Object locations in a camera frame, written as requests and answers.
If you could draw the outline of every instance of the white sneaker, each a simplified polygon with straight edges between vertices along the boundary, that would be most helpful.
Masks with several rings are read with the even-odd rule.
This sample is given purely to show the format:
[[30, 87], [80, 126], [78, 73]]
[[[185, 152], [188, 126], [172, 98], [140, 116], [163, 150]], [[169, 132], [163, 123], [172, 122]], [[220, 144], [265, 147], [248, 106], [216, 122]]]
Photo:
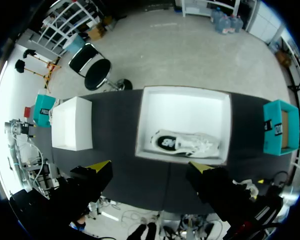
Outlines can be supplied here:
[[190, 158], [215, 156], [220, 141], [205, 133], [180, 133], [159, 130], [151, 138], [152, 146], [161, 153]]

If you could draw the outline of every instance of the white cabinet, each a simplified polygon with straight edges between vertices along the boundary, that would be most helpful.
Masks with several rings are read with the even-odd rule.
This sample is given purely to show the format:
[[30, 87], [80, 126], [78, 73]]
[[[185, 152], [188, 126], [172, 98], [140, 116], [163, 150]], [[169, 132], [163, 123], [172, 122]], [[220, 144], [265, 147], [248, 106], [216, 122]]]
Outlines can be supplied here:
[[261, 17], [258, 14], [252, 24], [249, 33], [260, 39], [267, 27], [267, 24], [268, 24], [267, 20], [265, 20], [263, 17]]
[[275, 28], [279, 28], [281, 25], [281, 20], [277, 17], [277, 15], [275, 13], [272, 14], [269, 22], [275, 27]]
[[264, 19], [269, 20], [272, 16], [273, 11], [263, 2], [260, 2], [258, 14]]
[[275, 28], [271, 23], [267, 23], [260, 39], [268, 44], [271, 42], [277, 31], [278, 29]]
[[281, 21], [277, 15], [261, 1], [249, 33], [268, 44], [280, 25]]

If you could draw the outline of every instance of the shoe logo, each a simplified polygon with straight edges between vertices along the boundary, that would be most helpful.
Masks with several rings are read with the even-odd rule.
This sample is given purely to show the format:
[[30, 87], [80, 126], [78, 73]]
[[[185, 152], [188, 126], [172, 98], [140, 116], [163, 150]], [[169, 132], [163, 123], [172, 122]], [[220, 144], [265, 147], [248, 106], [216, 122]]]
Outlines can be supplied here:
[[164, 139], [163, 142], [161, 143], [162, 146], [170, 147], [170, 148], [172, 148], [175, 144], [176, 144], [176, 140], [172, 140], [169, 138]]

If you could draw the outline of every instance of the chair backrest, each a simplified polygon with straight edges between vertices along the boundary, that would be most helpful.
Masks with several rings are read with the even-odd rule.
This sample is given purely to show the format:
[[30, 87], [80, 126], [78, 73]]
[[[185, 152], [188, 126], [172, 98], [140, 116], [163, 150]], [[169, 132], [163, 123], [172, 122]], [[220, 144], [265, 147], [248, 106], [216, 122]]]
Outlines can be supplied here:
[[70, 68], [76, 73], [79, 73], [81, 69], [87, 64], [87, 62], [94, 56], [99, 54], [97, 49], [91, 44], [86, 43], [76, 54], [72, 57], [69, 62]]

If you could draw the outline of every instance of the black table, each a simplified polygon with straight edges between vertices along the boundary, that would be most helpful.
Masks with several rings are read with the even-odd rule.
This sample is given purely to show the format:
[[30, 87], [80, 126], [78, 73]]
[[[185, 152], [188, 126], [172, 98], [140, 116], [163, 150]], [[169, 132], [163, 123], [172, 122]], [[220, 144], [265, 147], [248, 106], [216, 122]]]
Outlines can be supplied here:
[[[207, 214], [186, 180], [187, 164], [149, 160], [135, 156], [142, 90], [113, 91], [83, 96], [92, 102], [93, 149], [68, 151], [52, 148], [51, 129], [34, 128], [35, 144], [66, 174], [74, 167], [112, 160], [113, 179], [102, 193], [106, 197], [138, 208], [173, 213]], [[268, 100], [231, 93], [232, 131], [227, 165], [236, 181], [272, 179], [288, 171], [291, 154], [263, 153], [263, 105]], [[286, 175], [278, 175], [285, 181]], [[258, 185], [261, 193], [266, 186]]]

